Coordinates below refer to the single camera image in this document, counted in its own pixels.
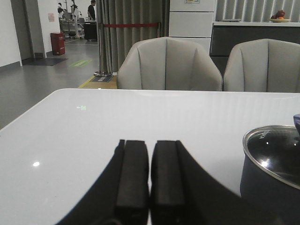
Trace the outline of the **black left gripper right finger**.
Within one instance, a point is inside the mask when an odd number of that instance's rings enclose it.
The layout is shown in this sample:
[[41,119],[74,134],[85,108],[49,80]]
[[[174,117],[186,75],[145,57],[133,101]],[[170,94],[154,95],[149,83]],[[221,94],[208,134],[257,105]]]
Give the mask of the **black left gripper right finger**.
[[211,177],[181,141],[157,141],[151,163],[154,225],[282,225]]

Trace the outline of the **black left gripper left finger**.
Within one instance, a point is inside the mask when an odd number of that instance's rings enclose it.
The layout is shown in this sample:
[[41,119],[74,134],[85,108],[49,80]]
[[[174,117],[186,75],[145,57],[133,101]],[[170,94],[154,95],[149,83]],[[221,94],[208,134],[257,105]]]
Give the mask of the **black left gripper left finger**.
[[149,159],[145,142],[120,140],[89,190],[60,225],[145,225]]

